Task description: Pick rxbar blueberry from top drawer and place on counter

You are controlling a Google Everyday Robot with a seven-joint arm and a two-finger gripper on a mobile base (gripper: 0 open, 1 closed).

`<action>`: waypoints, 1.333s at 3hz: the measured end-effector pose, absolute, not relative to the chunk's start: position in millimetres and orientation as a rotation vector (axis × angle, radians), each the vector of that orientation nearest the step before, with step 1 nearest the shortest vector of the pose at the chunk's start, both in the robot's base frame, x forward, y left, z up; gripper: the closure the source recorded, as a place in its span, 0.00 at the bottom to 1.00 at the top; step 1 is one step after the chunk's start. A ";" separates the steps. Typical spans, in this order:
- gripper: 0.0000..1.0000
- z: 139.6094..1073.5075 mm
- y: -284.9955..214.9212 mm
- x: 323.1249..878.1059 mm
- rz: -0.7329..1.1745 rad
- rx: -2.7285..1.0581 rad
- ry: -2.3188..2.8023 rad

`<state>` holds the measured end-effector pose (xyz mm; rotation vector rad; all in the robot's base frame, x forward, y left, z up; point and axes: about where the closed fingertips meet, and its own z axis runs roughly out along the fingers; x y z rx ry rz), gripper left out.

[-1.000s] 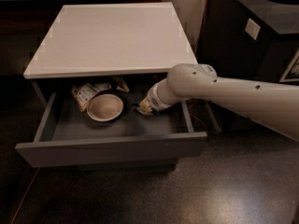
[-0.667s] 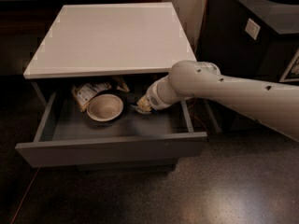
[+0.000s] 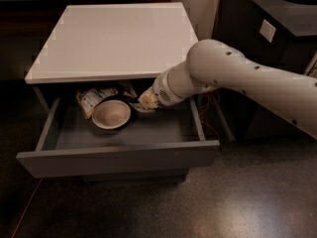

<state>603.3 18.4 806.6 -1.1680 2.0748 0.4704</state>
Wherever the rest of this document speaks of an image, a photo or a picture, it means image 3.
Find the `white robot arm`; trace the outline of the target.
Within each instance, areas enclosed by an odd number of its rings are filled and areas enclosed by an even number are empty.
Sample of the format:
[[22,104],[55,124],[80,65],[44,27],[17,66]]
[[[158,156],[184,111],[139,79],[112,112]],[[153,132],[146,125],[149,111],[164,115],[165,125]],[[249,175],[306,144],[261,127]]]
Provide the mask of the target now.
[[156,109],[217,88],[242,93],[317,138],[317,78],[256,63],[216,40],[194,44],[185,61],[161,73],[139,102]]

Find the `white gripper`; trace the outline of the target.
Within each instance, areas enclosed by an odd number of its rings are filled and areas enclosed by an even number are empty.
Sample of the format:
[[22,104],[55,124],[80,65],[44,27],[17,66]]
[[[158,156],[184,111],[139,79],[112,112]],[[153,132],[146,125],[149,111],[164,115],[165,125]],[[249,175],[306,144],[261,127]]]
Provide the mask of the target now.
[[173,106],[195,94],[207,93],[215,89],[207,83],[194,79],[186,61],[159,75],[153,86],[141,94],[138,101],[145,107]]

